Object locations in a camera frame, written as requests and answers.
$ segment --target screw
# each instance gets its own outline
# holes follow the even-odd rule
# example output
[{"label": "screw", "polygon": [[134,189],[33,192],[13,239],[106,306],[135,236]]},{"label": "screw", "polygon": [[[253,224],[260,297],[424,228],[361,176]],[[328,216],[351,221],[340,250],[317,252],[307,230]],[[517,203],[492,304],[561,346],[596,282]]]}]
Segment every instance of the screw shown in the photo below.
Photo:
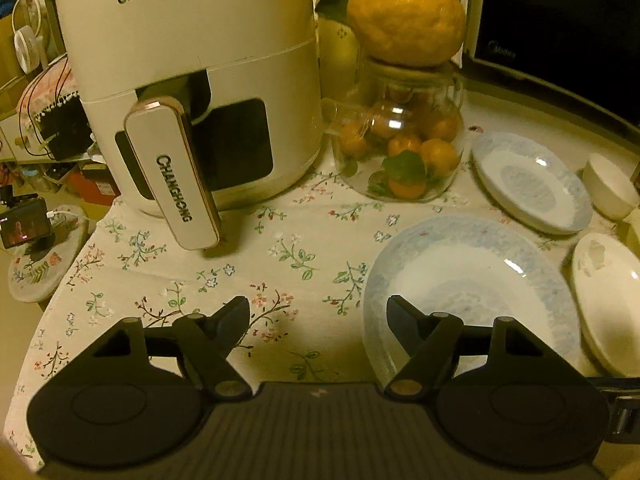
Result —
[{"label": "screw", "polygon": [[221,397],[239,397],[246,393],[247,385],[240,381],[222,381],[216,384],[215,391]]},{"label": "screw", "polygon": [[422,391],[422,385],[413,379],[400,379],[389,385],[389,389],[402,397],[413,397]]}]

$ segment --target cable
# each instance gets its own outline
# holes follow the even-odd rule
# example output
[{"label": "cable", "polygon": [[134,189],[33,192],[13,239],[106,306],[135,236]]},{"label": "cable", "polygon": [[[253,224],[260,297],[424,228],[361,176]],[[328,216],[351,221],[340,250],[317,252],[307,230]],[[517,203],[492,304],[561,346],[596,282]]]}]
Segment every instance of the cable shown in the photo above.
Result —
[{"label": "cable", "polygon": [[60,87],[60,94],[58,94],[58,97],[60,97],[60,95],[62,94],[62,89],[65,87],[66,80],[69,78],[70,75],[71,75],[71,67],[69,67],[69,70],[68,72],[66,72],[65,78],[62,81],[62,86]]},{"label": "cable", "polygon": [[[41,73],[38,74],[37,78],[34,79],[33,81],[33,86],[31,87],[31,93],[29,94],[29,96],[27,97],[27,115],[29,117],[29,120],[31,121],[31,127],[34,130],[34,133],[36,134],[36,139],[38,138],[38,132],[37,129],[35,127],[35,124],[33,122],[33,118],[31,117],[31,111],[29,110],[29,107],[31,105],[31,97],[33,96],[33,93],[36,91],[36,87],[38,86],[38,83],[42,80],[42,78],[44,77],[44,75],[51,69],[51,65],[48,66],[46,68],[46,70],[43,70]],[[31,156],[48,156],[51,160],[55,160],[52,156],[51,156],[51,152],[49,151],[48,148],[45,147],[45,150],[47,150],[47,153],[45,153],[44,155],[42,154],[36,154],[36,153],[31,153],[29,151],[29,149],[27,148],[27,144],[26,142],[24,142],[24,136],[22,134],[22,121],[20,120],[20,115],[22,114],[22,102],[24,101],[24,97],[22,97],[20,99],[20,104],[18,106],[18,110],[20,110],[20,114],[18,115],[18,129],[20,131],[20,140],[22,140],[22,145],[24,147],[24,150],[29,153],[29,155]]]},{"label": "cable", "polygon": [[58,98],[60,97],[60,92],[62,92],[62,86],[64,86],[65,84],[62,83],[62,86],[60,87],[60,92],[58,91],[58,85],[60,84],[60,81],[62,80],[62,76],[65,73],[65,68],[66,68],[66,64],[69,62],[69,58],[66,57],[65,58],[65,64],[62,67],[62,70],[60,71],[60,76],[58,77],[58,81],[56,82],[56,87],[53,89],[53,102],[57,103],[58,102]]},{"label": "cable", "polygon": [[93,222],[94,224],[98,223],[97,220],[94,220],[93,218],[89,218],[87,215],[77,215],[75,213],[70,213],[69,211],[47,211],[47,218],[49,220],[53,219],[55,215],[75,216],[77,218],[84,218],[85,220],[88,220],[89,222]]}]

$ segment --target glass jar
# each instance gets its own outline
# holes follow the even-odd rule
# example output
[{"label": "glass jar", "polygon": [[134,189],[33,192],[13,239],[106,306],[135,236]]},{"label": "glass jar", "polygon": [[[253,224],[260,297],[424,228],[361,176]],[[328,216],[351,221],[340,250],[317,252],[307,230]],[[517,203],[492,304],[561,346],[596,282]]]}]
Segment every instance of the glass jar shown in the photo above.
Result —
[{"label": "glass jar", "polygon": [[428,202],[449,187],[462,157],[463,87],[455,65],[364,63],[342,101],[322,99],[336,167],[371,198]]}]

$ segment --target desk fan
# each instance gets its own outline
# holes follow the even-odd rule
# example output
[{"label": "desk fan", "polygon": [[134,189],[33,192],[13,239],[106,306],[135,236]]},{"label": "desk fan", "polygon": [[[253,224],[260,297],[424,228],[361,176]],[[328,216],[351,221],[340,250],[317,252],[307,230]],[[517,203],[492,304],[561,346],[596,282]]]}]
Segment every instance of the desk fan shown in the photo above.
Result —
[{"label": "desk fan", "polygon": [[25,74],[48,66],[45,46],[49,30],[38,0],[17,0],[11,16],[15,54]]}]

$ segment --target smartphone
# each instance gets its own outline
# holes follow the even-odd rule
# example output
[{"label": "smartphone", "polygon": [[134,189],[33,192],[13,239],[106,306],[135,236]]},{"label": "smartphone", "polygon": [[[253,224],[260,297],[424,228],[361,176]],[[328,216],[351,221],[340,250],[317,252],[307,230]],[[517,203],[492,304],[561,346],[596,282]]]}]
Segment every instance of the smartphone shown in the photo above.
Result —
[{"label": "smartphone", "polygon": [[26,244],[51,234],[47,203],[35,198],[0,213],[0,238],[5,249]]}]

